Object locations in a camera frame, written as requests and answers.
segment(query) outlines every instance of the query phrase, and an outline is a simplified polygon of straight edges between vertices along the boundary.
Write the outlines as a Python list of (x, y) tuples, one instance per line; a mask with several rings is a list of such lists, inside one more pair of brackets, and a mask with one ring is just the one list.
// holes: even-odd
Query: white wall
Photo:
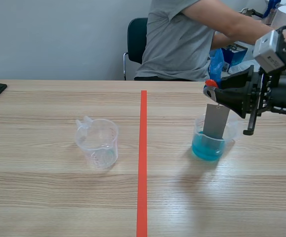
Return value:
[(0, 0), (0, 79), (123, 79), (127, 26), (150, 1)]

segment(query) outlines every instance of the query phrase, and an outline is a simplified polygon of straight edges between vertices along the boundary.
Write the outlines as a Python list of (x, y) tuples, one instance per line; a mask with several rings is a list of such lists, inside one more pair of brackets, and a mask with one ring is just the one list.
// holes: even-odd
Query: blue plastic bag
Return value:
[(217, 82), (220, 86), (221, 75), (224, 66), (224, 56), (221, 49), (213, 50), (210, 52), (211, 65), (209, 69), (210, 78)]

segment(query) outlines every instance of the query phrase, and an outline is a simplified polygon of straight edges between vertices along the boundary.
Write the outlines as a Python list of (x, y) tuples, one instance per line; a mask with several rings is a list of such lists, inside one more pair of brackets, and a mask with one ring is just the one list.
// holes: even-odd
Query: empty measuring cup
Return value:
[(118, 159), (119, 129), (106, 119), (92, 120), (88, 116), (77, 123), (76, 144), (86, 159), (98, 168), (107, 168)]
[(214, 139), (203, 134), (205, 115), (196, 119), (192, 151), (198, 157), (215, 161), (224, 154), (226, 146), (235, 141), (240, 134), (241, 122), (236, 116), (229, 116), (222, 139)]

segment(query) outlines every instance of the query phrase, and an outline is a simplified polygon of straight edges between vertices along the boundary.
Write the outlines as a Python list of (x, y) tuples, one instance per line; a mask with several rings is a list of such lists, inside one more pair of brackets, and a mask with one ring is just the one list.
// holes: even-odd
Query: black chair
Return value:
[(123, 56), (123, 72), (126, 80), (125, 58), (132, 62), (142, 64), (143, 53), (146, 47), (147, 35), (147, 20), (148, 18), (136, 18), (132, 20), (127, 30), (127, 53)]

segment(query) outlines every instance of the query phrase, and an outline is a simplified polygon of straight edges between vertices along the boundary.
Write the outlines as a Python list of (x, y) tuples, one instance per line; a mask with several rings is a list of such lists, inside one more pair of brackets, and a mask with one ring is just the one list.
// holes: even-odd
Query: red tape line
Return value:
[(141, 93), (136, 237), (147, 237), (147, 91)]

